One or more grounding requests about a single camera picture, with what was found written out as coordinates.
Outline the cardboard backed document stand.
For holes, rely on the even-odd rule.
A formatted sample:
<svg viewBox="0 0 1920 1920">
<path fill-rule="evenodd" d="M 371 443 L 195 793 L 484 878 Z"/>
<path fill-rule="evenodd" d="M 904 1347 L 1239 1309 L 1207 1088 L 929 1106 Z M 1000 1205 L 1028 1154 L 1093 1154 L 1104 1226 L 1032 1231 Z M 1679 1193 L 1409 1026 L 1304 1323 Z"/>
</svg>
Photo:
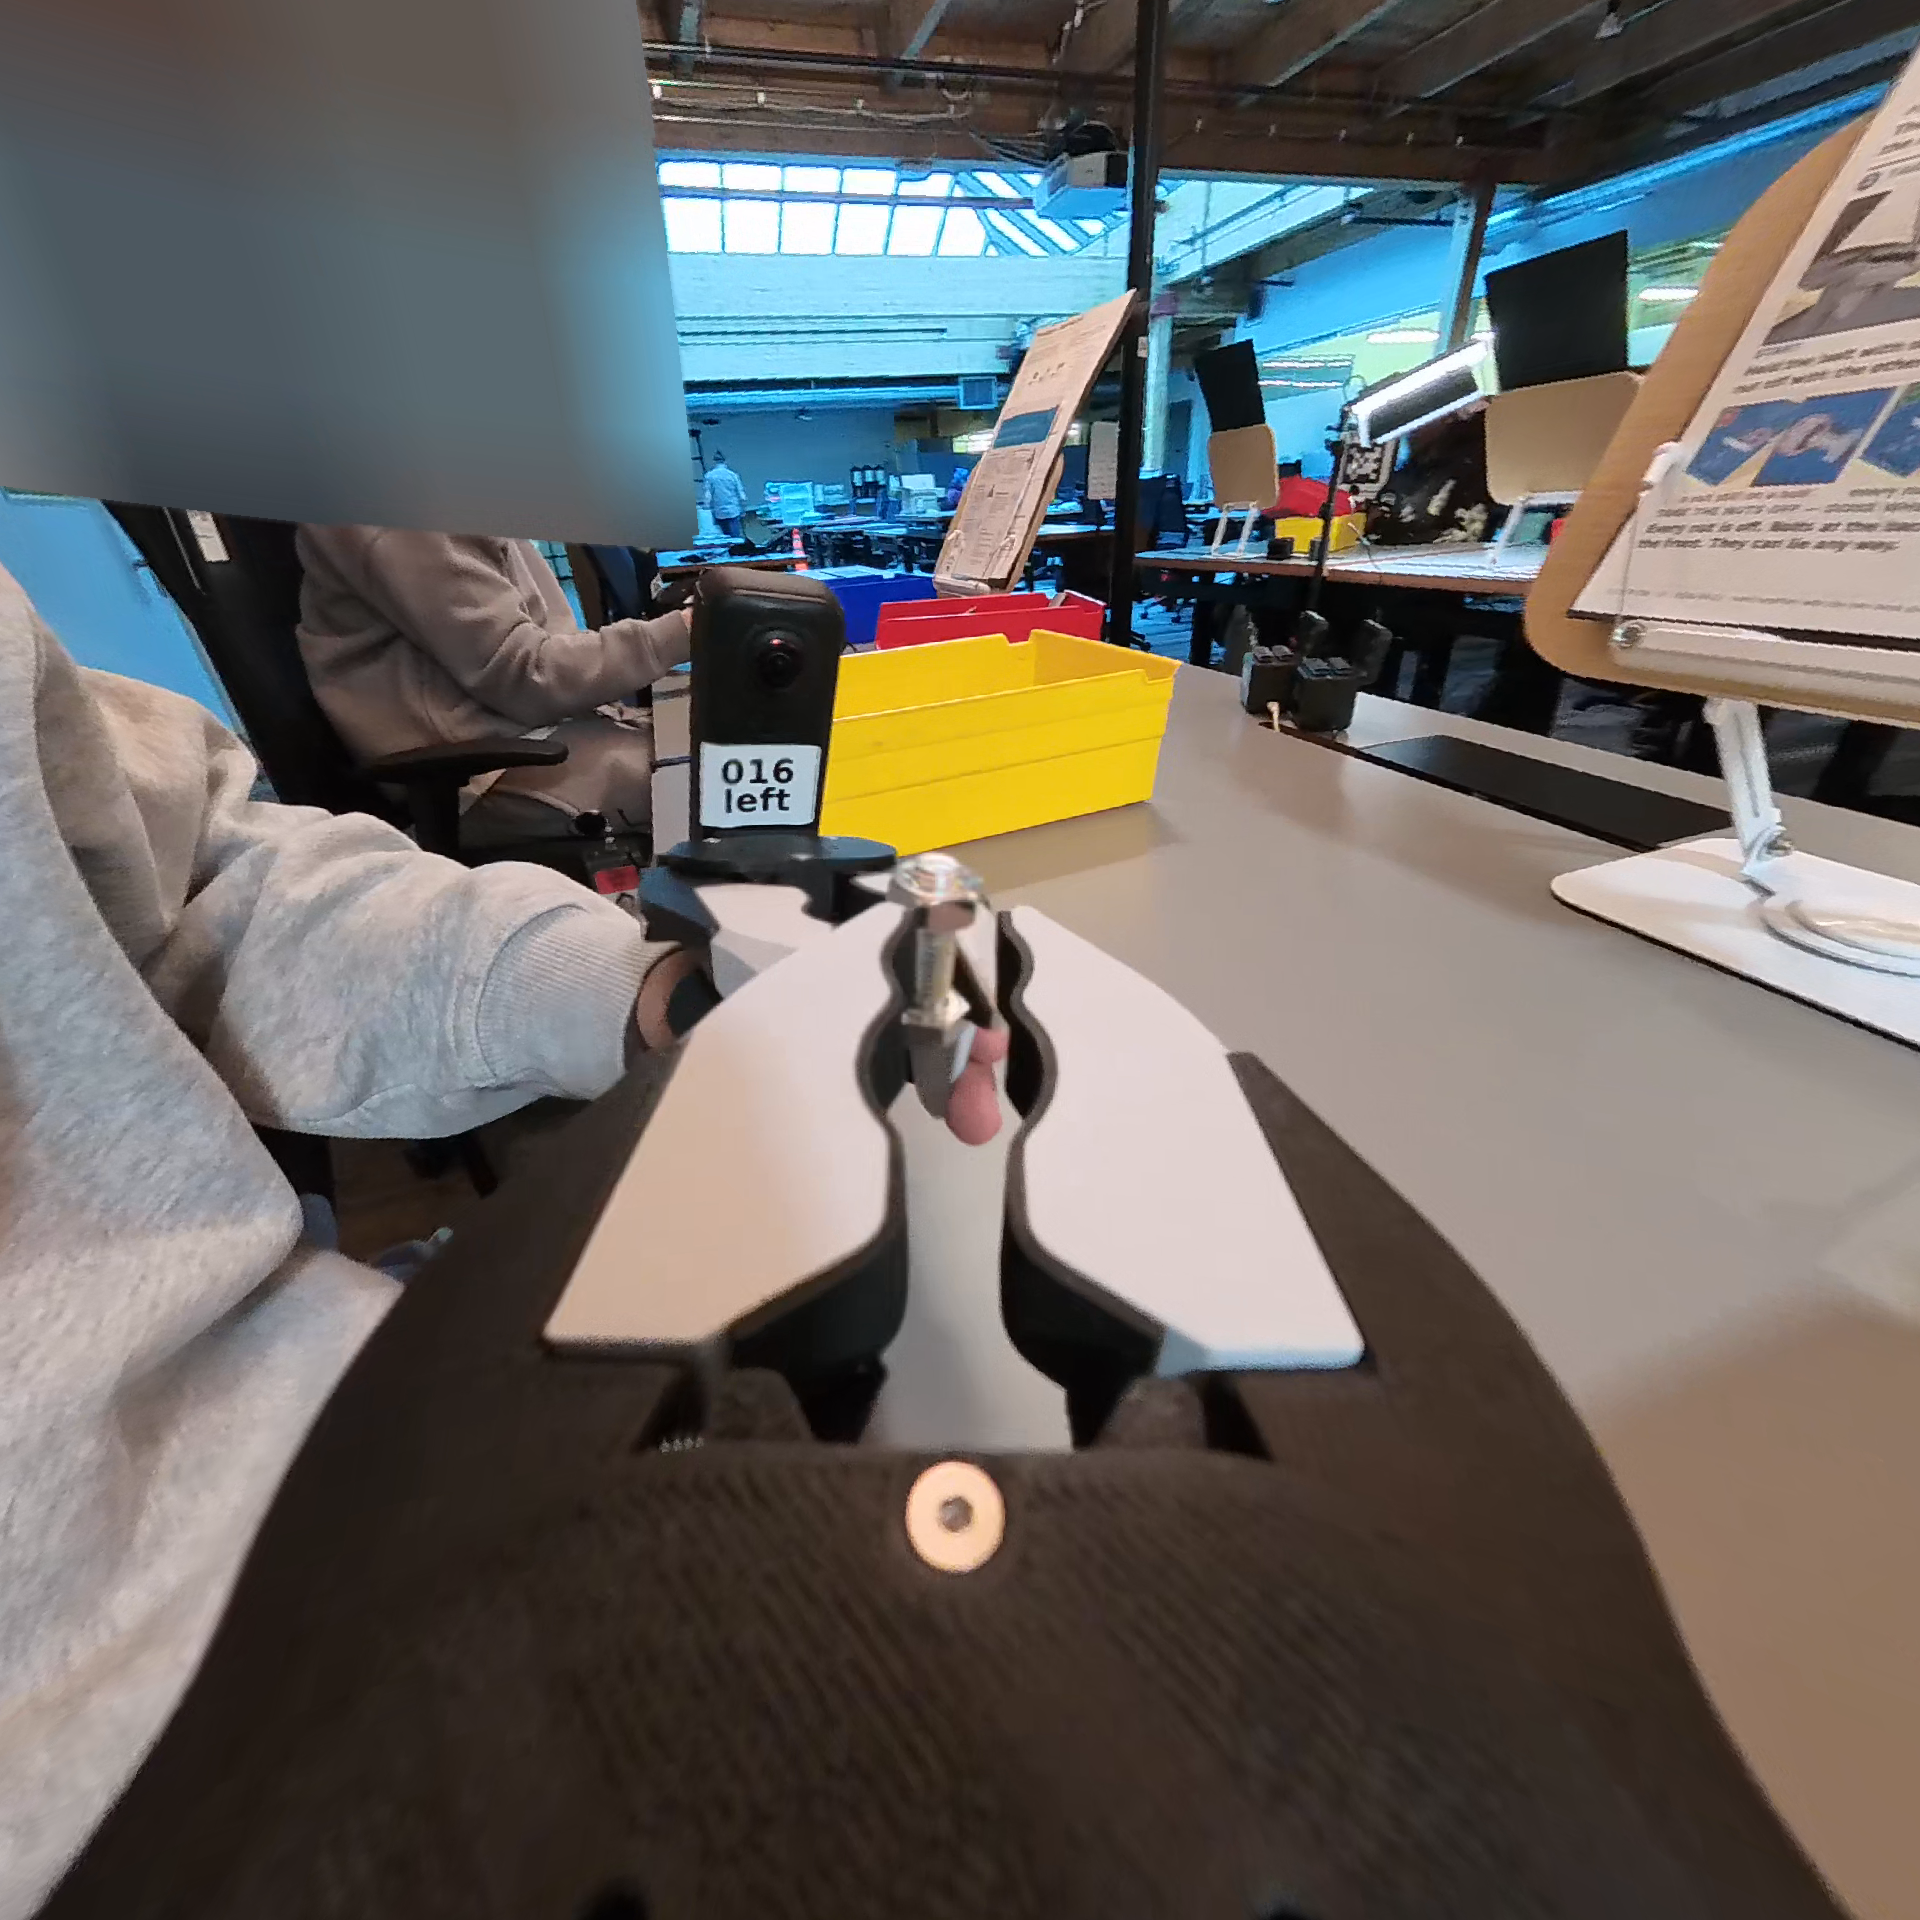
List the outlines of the cardboard backed document stand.
<svg viewBox="0 0 1920 1920">
<path fill-rule="evenodd" d="M 1052 506 L 1072 424 L 1135 311 L 1124 294 L 1040 328 L 976 461 L 932 570 L 940 595 L 1016 589 Z"/>
</svg>

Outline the wooden document stand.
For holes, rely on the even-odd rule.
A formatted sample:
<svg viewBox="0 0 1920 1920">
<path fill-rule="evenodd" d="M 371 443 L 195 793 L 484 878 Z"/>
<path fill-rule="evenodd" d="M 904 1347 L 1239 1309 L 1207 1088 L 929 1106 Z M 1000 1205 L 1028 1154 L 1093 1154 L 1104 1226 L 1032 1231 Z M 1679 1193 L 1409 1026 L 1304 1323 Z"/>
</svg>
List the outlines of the wooden document stand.
<svg viewBox="0 0 1920 1920">
<path fill-rule="evenodd" d="M 1227 551 L 1227 534 L 1239 526 L 1232 553 L 1252 551 L 1254 528 L 1270 517 L 1279 499 L 1279 464 L 1273 427 L 1263 421 L 1216 431 L 1207 440 L 1207 467 L 1213 489 L 1213 535 L 1209 555 Z"/>
<path fill-rule="evenodd" d="M 1598 472 L 1640 386 L 1605 373 L 1503 391 L 1483 413 L 1486 488 L 1503 521 L 1497 549 L 1547 544 Z"/>
</svg>

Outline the person's left forearm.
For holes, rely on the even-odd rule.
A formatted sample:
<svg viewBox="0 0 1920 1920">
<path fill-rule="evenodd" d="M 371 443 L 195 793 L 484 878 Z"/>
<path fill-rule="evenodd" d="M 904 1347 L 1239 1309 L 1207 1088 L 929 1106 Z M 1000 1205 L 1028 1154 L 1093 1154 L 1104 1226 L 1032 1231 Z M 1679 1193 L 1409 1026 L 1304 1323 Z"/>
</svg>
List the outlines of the person's left forearm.
<svg viewBox="0 0 1920 1920">
<path fill-rule="evenodd" d="M 365 816 L 222 793 L 151 990 L 248 1118 L 432 1138 L 608 1093 L 664 966 L 550 871 L 471 871 Z"/>
</svg>

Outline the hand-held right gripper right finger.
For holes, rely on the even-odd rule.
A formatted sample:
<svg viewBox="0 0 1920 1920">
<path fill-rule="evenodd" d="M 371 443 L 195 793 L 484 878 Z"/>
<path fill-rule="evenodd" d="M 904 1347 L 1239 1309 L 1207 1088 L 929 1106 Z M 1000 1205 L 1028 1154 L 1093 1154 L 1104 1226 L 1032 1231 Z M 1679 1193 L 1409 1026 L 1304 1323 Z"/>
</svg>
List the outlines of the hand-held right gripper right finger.
<svg viewBox="0 0 1920 1920">
<path fill-rule="evenodd" d="M 1341 1296 L 1224 1046 L 1037 913 L 999 915 L 1000 1321 L 1044 1375 L 1336 1371 Z"/>
</svg>

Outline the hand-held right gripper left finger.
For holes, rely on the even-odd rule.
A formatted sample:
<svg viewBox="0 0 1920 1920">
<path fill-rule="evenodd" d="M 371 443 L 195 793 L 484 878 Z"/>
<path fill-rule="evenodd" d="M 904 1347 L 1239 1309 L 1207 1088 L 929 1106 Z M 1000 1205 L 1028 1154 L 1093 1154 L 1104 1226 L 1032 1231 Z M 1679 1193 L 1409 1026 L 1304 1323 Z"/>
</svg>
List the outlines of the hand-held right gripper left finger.
<svg viewBox="0 0 1920 1920">
<path fill-rule="evenodd" d="M 862 1370 L 904 1320 L 902 911 L 877 905 L 701 1019 L 543 1342 L 560 1354 Z"/>
</svg>

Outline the LED light bar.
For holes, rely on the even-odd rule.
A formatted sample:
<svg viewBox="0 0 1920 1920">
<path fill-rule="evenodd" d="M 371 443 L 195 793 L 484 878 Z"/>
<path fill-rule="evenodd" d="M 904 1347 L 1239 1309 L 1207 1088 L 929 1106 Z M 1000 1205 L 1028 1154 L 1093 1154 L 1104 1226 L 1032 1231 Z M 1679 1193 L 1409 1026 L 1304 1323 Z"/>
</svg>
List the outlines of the LED light bar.
<svg viewBox="0 0 1920 1920">
<path fill-rule="evenodd" d="M 1373 448 L 1486 402 L 1495 378 L 1492 346 L 1489 337 L 1471 339 L 1361 389 L 1341 408 L 1341 437 Z"/>
</svg>

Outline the black charger dock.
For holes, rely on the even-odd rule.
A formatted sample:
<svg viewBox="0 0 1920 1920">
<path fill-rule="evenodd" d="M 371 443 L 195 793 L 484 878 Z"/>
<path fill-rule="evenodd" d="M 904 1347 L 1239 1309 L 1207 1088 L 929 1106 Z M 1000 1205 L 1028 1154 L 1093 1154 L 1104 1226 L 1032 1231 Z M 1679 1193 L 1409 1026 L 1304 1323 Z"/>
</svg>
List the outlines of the black charger dock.
<svg viewBox="0 0 1920 1920">
<path fill-rule="evenodd" d="M 1376 617 L 1336 629 L 1326 616 L 1303 610 L 1283 646 L 1251 647 L 1239 669 L 1239 704 L 1276 731 L 1343 735 L 1392 641 Z"/>
</svg>

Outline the blue plastic bin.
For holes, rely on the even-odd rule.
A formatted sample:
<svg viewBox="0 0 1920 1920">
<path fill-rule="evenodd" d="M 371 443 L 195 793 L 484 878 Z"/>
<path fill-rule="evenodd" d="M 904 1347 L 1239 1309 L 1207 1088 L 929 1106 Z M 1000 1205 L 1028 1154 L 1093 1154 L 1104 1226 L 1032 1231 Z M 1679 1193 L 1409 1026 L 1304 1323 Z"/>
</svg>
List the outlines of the blue plastic bin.
<svg viewBox="0 0 1920 1920">
<path fill-rule="evenodd" d="M 813 579 L 836 597 L 851 651 L 873 649 L 881 608 L 936 597 L 936 585 L 924 571 L 851 566 L 821 567 Z"/>
</svg>

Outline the ceiling projector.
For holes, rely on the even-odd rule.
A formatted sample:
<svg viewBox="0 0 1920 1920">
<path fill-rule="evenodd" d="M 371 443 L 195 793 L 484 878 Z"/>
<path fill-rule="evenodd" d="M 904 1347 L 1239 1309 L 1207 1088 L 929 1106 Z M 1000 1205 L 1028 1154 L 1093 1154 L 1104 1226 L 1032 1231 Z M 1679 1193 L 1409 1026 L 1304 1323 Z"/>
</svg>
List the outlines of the ceiling projector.
<svg viewBox="0 0 1920 1920">
<path fill-rule="evenodd" d="M 1031 211 L 1056 224 L 1104 224 L 1132 206 L 1132 186 L 1124 150 L 1064 153 L 1040 168 Z"/>
</svg>

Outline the steel hex bolt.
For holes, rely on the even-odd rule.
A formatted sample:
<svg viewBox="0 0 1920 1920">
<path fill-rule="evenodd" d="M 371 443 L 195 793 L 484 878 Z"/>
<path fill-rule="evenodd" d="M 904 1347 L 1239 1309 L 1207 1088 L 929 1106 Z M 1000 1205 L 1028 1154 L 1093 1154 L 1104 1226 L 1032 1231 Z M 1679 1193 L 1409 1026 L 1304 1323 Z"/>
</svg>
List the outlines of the steel hex bolt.
<svg viewBox="0 0 1920 1920">
<path fill-rule="evenodd" d="M 990 1019 L 976 1011 L 984 1000 L 960 946 L 988 903 L 980 878 L 956 855 L 916 854 L 896 864 L 888 902 L 904 913 L 911 939 L 910 1005 L 960 993 L 967 998 L 973 1022 Z"/>
</svg>

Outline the black office chair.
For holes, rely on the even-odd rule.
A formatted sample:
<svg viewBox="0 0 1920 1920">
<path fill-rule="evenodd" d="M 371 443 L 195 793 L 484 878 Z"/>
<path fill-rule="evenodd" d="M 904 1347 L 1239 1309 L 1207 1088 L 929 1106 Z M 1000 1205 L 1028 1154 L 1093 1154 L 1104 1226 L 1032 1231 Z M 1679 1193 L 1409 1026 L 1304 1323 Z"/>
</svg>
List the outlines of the black office chair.
<svg viewBox="0 0 1920 1920">
<path fill-rule="evenodd" d="M 404 831 L 425 854 L 465 866 L 531 861 L 609 896 L 653 861 L 647 829 L 585 814 L 564 834 L 478 848 L 464 829 L 464 790 L 517 770 L 552 770 L 555 739 L 473 736 L 388 758 L 357 758 L 327 720 L 297 649 L 295 528 L 276 520 L 191 515 L 108 503 L 158 585 L 175 603 L 223 688 L 273 797 L 334 814 L 365 813 Z"/>
</svg>

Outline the person's torso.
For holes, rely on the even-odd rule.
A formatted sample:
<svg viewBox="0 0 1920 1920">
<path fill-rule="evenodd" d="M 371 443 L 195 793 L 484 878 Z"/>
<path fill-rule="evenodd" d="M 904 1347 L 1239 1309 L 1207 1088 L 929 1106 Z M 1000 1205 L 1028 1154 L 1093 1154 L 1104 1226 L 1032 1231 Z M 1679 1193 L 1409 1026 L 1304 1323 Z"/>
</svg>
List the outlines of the person's torso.
<svg viewBox="0 0 1920 1920">
<path fill-rule="evenodd" d="M 4 1915 L 153 1746 L 393 1285 L 304 1246 L 256 1127 L 388 1040 L 382 831 L 251 801 L 171 693 L 78 669 L 4 577 Z"/>
</svg>

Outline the person's left hand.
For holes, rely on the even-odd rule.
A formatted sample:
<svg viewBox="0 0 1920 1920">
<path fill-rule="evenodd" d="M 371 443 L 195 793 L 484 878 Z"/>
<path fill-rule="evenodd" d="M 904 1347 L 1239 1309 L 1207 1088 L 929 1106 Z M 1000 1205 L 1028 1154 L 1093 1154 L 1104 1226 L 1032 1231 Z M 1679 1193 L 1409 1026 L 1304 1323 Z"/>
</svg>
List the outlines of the person's left hand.
<svg viewBox="0 0 1920 1920">
<path fill-rule="evenodd" d="M 649 946 L 647 954 L 647 969 L 632 1002 L 629 1059 L 684 1040 L 723 1005 L 707 950 L 660 945 Z M 982 1146 L 1000 1127 L 999 1070 L 1007 1059 L 1009 1039 L 997 1026 L 980 1024 L 973 1024 L 968 1037 L 967 1056 L 951 1072 L 944 1126 L 960 1144 Z"/>
</svg>

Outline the grey desk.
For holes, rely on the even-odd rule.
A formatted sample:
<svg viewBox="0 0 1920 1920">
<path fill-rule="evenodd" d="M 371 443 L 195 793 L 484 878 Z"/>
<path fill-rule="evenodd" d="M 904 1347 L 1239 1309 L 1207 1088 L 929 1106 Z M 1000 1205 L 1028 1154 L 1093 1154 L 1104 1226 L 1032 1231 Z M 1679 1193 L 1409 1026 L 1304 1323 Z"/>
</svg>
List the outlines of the grey desk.
<svg viewBox="0 0 1920 1920">
<path fill-rule="evenodd" d="M 1609 848 L 1180 669 L 1151 802 L 965 845 L 1251 1049 L 1591 1429 L 1751 1770 L 1916 1915 L 1916 1053 L 1596 923 Z"/>
</svg>

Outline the black steel column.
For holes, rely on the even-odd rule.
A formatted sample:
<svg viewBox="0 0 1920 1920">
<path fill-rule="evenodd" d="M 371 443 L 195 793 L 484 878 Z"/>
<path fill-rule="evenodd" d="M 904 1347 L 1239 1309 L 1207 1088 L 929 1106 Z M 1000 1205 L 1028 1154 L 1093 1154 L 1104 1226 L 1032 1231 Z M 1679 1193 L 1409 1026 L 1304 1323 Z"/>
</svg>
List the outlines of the black steel column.
<svg viewBox="0 0 1920 1920">
<path fill-rule="evenodd" d="M 1107 641 L 1127 649 L 1135 647 L 1135 535 L 1144 441 L 1148 325 L 1153 302 L 1168 15 L 1171 2 L 1139 2 L 1135 8 L 1127 232 L 1129 311 L 1120 337 L 1120 435 L 1107 622 Z"/>
</svg>

